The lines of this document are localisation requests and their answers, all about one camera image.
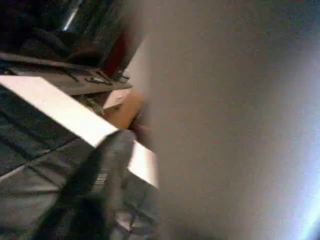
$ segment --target white wall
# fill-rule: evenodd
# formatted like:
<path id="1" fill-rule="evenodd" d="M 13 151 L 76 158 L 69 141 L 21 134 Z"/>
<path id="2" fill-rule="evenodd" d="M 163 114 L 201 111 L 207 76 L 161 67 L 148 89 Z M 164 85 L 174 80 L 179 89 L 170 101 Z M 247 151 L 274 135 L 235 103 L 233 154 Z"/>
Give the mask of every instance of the white wall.
<path id="1" fill-rule="evenodd" d="M 126 72 L 129 72 L 131 76 L 129 83 L 131 83 L 134 89 L 145 98 L 148 98 L 149 96 L 149 68 L 147 66 L 148 45 L 148 37 L 145 37 L 125 70 Z"/>

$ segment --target monitor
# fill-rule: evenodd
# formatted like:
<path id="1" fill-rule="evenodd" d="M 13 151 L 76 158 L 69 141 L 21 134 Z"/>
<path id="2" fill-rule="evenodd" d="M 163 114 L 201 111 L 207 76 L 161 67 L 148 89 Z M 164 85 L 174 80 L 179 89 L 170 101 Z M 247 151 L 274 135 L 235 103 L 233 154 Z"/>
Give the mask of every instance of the monitor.
<path id="1" fill-rule="evenodd" d="M 2 0 L 0 52 L 101 67 L 129 14 L 126 0 Z"/>

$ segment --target desk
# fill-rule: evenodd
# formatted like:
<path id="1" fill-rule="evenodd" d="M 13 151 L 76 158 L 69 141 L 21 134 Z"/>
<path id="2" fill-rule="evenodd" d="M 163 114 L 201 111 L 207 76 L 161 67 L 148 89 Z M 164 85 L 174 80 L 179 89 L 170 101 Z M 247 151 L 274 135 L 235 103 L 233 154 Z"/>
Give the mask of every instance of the desk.
<path id="1" fill-rule="evenodd" d="M 16 93 L 69 131 L 96 147 L 116 127 L 41 77 L 0 76 L 0 84 Z M 136 142 L 128 169 L 158 187 L 155 154 Z"/>

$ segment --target wooden surface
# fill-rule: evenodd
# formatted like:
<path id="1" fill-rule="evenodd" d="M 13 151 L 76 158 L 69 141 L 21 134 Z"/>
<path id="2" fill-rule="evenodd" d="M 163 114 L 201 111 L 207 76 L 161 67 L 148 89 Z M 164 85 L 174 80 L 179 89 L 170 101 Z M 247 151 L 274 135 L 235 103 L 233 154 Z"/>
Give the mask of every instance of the wooden surface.
<path id="1" fill-rule="evenodd" d="M 143 104 L 142 96 L 132 90 L 121 106 L 107 110 L 104 115 L 109 123 L 118 129 L 127 129 Z"/>

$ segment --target red object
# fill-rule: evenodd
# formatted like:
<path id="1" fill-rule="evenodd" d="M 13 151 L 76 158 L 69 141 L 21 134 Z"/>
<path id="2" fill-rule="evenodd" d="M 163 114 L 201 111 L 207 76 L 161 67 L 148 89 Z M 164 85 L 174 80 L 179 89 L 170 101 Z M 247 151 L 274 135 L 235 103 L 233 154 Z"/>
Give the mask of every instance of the red object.
<path id="1" fill-rule="evenodd" d="M 128 34 L 127 30 L 125 29 L 113 45 L 109 56 L 104 62 L 102 69 L 109 77 L 112 77 L 116 73 L 119 65 L 123 62 L 123 59 L 127 53 L 128 43 Z"/>

